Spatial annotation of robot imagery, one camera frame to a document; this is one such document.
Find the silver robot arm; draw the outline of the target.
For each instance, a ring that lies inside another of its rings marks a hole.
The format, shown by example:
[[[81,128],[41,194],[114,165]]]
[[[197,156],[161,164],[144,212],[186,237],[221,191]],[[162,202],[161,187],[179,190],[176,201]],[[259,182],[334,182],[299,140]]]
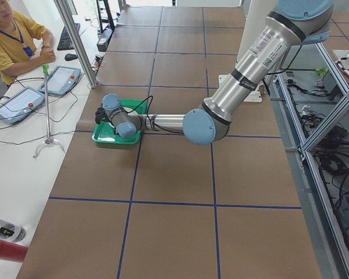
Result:
[[[95,122],[110,123],[122,138],[138,131],[163,130],[183,134],[197,145],[221,140],[234,111],[290,47],[328,38],[333,5],[333,1],[277,1],[266,16],[265,28],[216,92],[184,115],[131,115],[116,94],[108,94],[95,112]]]

